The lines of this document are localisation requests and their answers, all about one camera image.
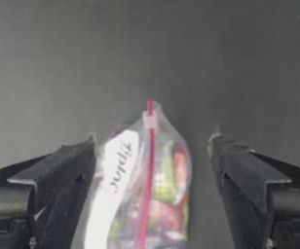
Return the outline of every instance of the ziploc bag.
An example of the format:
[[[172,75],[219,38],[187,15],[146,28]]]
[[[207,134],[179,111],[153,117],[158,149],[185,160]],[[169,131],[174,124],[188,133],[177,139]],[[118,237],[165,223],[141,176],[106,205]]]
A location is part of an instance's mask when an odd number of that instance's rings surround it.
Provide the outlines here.
[[[153,100],[98,156],[84,249],[187,248],[191,155]]]

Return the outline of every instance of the dark surface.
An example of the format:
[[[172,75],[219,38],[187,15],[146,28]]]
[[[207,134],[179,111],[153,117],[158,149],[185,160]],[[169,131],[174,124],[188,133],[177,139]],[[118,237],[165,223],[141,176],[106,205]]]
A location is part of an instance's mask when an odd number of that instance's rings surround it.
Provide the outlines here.
[[[233,248],[207,142],[221,125],[300,163],[300,0],[0,0],[0,167],[102,141],[148,96],[192,149],[189,248]]]

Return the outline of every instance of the gray background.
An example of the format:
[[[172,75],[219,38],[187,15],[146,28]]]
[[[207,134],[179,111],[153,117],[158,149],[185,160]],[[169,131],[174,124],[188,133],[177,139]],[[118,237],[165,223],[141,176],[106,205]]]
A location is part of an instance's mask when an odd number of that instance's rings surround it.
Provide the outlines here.
[[[233,248],[207,141],[300,164],[300,0],[0,0],[0,167],[104,141],[149,96],[195,160],[189,248]]]

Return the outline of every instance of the red zipper seal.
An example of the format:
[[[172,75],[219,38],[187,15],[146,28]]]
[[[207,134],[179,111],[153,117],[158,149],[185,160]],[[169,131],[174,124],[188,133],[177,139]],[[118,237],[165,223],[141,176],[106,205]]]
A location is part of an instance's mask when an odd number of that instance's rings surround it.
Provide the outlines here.
[[[153,178],[154,178],[154,159],[156,159],[156,129],[157,129],[157,115],[154,113],[154,100],[148,100],[148,111],[145,117],[145,128],[149,129],[149,161],[148,161],[148,176],[145,193],[142,196],[141,212],[140,212],[140,240],[136,243],[136,249],[145,249],[146,235],[148,235],[148,220],[149,220],[149,208],[153,190]]]

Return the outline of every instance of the transparent plastic bag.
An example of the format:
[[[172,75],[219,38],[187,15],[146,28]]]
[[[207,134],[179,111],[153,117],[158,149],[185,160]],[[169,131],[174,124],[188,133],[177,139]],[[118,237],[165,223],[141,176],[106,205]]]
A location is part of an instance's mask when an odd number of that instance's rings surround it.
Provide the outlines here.
[[[100,150],[84,249],[187,248],[191,179],[187,143],[150,100]]]

